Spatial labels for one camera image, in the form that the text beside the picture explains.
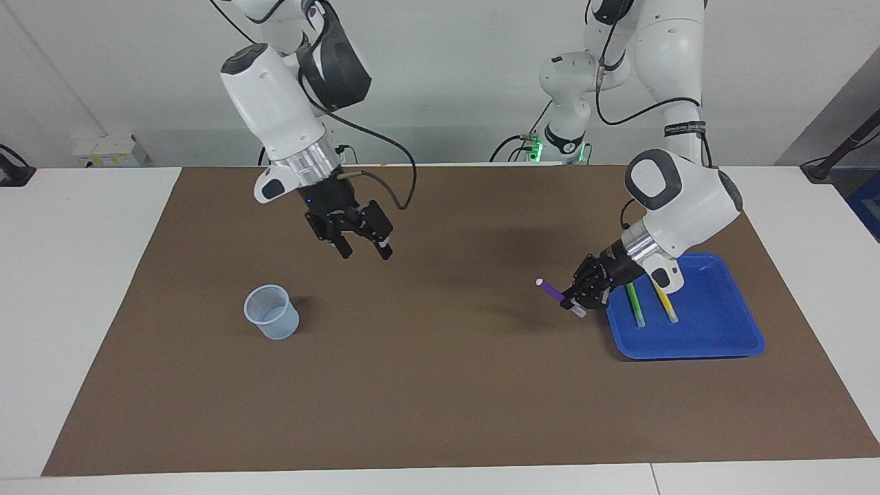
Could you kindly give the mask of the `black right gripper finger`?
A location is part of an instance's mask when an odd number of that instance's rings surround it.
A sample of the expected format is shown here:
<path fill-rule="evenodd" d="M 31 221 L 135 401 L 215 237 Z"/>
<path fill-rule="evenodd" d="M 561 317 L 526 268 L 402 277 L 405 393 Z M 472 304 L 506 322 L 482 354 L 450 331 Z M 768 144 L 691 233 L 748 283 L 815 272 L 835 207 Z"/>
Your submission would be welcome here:
<path fill-rule="evenodd" d="M 382 260 L 389 260 L 393 254 L 390 246 L 390 235 L 393 224 L 376 200 L 370 200 L 365 206 L 356 210 L 356 232 L 361 237 L 368 239 L 376 248 Z"/>
<path fill-rule="evenodd" d="M 345 213 L 333 211 L 327 215 L 318 215 L 306 212 L 305 218 L 318 239 L 333 245 L 339 251 L 342 259 L 349 259 L 353 250 L 346 240 L 344 232 L 351 231 L 351 223 Z"/>

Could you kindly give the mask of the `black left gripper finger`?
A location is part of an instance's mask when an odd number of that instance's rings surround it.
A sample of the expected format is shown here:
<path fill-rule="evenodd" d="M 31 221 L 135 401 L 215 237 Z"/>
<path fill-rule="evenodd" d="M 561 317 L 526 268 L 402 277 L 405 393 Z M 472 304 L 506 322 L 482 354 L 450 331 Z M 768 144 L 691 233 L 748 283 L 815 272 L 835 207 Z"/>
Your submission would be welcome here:
<path fill-rule="evenodd" d="M 575 270 L 569 289 L 602 289 L 602 260 L 586 256 Z"/>
<path fill-rule="evenodd" d="M 608 307 L 609 289 L 566 289 L 560 306 L 573 311 L 575 306 L 600 310 Z"/>

